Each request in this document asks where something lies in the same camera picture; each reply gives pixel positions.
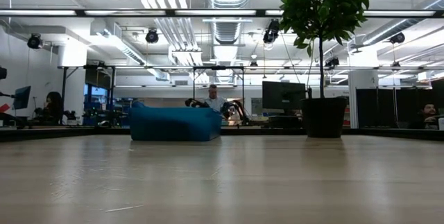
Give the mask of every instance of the ceiling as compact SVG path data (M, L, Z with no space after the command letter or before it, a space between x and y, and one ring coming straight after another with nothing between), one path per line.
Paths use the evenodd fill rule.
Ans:
M424 0L370 0L370 9L415 9L416 6ZM12 8L88 8L88 9L116 9L116 8L144 8L140 0L11 0ZM190 8L206 8L207 0L187 0ZM247 8L271 8L277 9L280 6L280 0L250 0ZM0 0L0 8L9 8L10 0ZM108 64L126 65L126 56L120 52L115 46L110 46L100 41L97 36L90 35L90 24L94 19L91 18L12 18L11 26L13 28L21 28L27 26L64 26L75 34L81 36L93 47L88 52L88 59L103 60ZM123 29L123 38L130 42L151 64L168 65L167 58L169 52L169 44L163 37L161 31L160 40L157 44L147 44L145 34L148 28L156 28L156 23L152 18L108 18L108 24L117 23ZM251 55L257 55L258 64L267 66L282 66L289 64L291 58L296 64L307 66L311 60L305 50L298 50L292 46L295 35L286 34L279 36L274 43L274 47L270 51L264 50L261 41L263 30L268 26L270 19L254 18L251 22L245 23L241 31L240 47L237 52L236 64L248 65ZM372 33L379 27L389 23L390 19L369 19L361 28L357 29L357 36ZM204 62L214 59L212 50L212 38L210 25L203 22L203 18L192 18L191 24L198 42L198 46L202 49L202 59ZM392 52L393 47L390 43L378 43L369 47L378 53L380 65L388 65L393 59L399 59L409 55L421 53L424 50L442 44L444 36L443 31L425 37L424 39L409 43L422 35L426 35L440 27L444 26L442 19L428 19L419 24L406 29L403 33L406 36L404 45ZM328 50L336 45L336 42L325 42L323 50ZM319 52L315 51L314 57L317 60ZM352 55L346 51L346 48L336 47L333 55L338 56L341 64L347 64ZM433 62L444 58L444 49L426 55L420 59L410 63L409 66L422 65L426 62ZM140 74L140 71L134 71L134 74Z

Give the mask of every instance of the air duct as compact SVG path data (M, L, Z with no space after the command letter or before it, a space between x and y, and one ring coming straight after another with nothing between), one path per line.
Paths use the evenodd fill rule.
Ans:
M444 0L426 0L417 6L420 10L442 10L444 9ZM425 19L395 19L386 25L378 28L376 31L367 34L361 41L362 44L356 44L353 48L374 45L383 40L412 27Z
M236 9L243 8L247 5L248 0L208 0L210 8L217 9ZM229 23L229 22L213 22L212 34L214 41L218 42L220 46L214 47L214 56L218 61L233 61L236 58L237 47L236 46L223 46L233 45L239 41L241 33L242 23ZM228 82L226 73L218 71L217 74L224 75L224 78L220 78L221 82Z

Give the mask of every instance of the black planter pot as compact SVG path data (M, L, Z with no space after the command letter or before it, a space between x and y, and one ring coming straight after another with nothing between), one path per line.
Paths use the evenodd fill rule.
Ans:
M309 137L339 138L344 121L345 98L312 98L301 100L302 119Z

